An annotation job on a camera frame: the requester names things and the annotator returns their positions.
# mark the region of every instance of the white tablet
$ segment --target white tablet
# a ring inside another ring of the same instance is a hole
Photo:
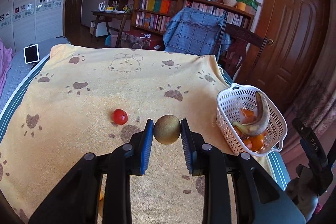
[[[26,64],[40,62],[39,46],[37,44],[23,48]]]

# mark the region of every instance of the blue plaid cloth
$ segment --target blue plaid cloth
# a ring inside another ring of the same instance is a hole
[[[229,34],[224,34],[221,45],[216,45],[224,17],[206,14],[191,8],[179,11],[167,24],[163,35],[166,52],[204,55],[227,51],[231,44]]]

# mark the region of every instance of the curtain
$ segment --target curtain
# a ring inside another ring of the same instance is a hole
[[[317,137],[322,136],[336,119],[336,0],[331,0],[330,7],[328,31],[316,66],[284,115],[288,133],[281,155],[285,164],[295,161],[304,153],[299,143],[300,137],[291,125],[295,117],[311,127]],[[334,140],[335,134],[331,134],[330,141]]]

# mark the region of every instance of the red box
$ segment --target red box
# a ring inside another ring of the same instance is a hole
[[[133,48],[133,45],[137,43],[140,44],[144,50],[163,51],[165,49],[162,36],[154,35],[144,30],[122,32],[120,43],[122,47],[128,48]]]

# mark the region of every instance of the door knob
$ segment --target door knob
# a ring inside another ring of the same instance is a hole
[[[272,39],[267,40],[267,45],[273,46],[274,41]]]

